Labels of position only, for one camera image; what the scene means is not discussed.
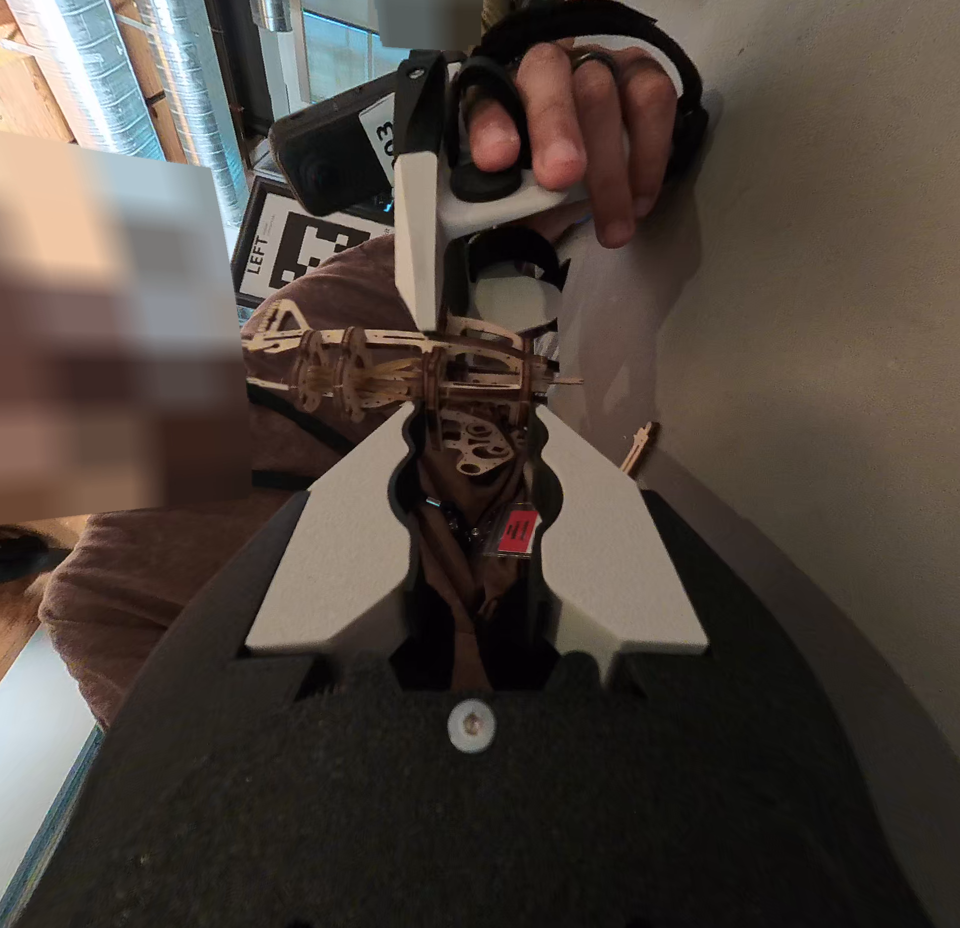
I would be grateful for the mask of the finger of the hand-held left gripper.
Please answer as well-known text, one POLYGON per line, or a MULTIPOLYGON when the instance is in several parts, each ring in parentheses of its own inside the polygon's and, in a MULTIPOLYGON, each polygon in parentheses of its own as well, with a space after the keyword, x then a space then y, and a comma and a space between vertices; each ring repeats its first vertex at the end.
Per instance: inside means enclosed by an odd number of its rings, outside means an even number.
POLYGON ((446 243, 438 226, 438 154, 401 154, 394 175, 394 283, 416 329, 437 330, 446 243))

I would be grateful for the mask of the wooden model assembly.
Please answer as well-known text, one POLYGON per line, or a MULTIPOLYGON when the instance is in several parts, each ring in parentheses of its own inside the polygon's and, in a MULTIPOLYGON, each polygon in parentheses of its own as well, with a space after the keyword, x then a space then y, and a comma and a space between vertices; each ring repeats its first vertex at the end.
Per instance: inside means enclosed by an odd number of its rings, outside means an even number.
POLYGON ((324 421, 360 426, 400 408, 420 411, 424 449, 446 455, 477 486, 522 478, 534 408, 558 386, 581 386, 509 329, 450 316, 438 335, 416 330, 311 327, 291 298, 269 302, 243 342, 251 355, 291 355, 278 380, 250 375, 252 405, 282 416, 336 458, 357 438, 324 421))

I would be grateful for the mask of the clear badge holder red label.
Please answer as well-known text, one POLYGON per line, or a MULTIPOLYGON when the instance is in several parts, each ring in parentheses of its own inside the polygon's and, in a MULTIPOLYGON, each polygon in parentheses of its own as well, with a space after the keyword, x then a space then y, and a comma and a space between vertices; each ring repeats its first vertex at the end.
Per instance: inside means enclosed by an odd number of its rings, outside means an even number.
POLYGON ((529 560, 541 524, 541 515, 530 502, 505 505, 481 531, 480 551, 489 558, 529 560))

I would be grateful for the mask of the person's left hand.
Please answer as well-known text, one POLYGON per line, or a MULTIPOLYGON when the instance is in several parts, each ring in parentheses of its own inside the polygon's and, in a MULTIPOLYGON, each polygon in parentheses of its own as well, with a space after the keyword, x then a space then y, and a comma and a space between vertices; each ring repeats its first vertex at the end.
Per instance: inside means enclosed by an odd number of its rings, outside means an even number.
POLYGON ((626 246, 665 180, 678 104, 667 71, 642 47, 566 39, 534 45, 513 77, 537 183, 565 191, 581 182, 588 194, 513 225, 555 243, 591 219, 604 248, 626 246))

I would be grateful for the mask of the small wooden model part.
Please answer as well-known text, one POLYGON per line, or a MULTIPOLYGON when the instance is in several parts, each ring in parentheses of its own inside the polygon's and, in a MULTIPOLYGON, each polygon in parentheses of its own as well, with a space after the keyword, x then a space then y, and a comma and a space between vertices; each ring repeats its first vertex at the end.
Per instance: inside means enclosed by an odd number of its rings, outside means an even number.
POLYGON ((634 482, 640 477, 642 466, 656 445, 661 429, 657 421, 650 421, 633 434, 630 449, 619 467, 634 482))

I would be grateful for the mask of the silver ventilation duct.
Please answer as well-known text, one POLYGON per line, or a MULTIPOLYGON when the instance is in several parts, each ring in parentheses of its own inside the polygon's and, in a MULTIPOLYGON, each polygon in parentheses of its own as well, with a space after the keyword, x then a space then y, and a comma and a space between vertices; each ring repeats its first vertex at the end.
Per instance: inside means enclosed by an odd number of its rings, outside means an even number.
POLYGON ((205 0, 134 0, 187 161, 210 170, 227 226, 249 197, 205 0))
POLYGON ((6 0, 82 147, 165 160, 110 0, 6 0))

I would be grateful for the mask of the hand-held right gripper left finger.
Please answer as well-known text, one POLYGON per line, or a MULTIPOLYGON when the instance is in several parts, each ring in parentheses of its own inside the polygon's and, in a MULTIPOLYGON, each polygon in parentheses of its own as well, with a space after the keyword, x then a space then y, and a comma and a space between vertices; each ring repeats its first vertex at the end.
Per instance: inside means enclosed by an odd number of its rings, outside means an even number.
POLYGON ((253 655, 389 658, 402 645, 416 552, 397 480, 414 411, 403 404, 308 489, 246 636, 253 655))

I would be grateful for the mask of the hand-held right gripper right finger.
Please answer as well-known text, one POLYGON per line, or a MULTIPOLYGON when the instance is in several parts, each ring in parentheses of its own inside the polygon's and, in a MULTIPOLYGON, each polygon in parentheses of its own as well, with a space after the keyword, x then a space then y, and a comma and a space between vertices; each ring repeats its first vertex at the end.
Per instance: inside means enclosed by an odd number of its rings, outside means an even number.
POLYGON ((624 655, 702 656, 708 636, 637 483, 546 406, 531 418, 546 636, 609 683, 624 655))

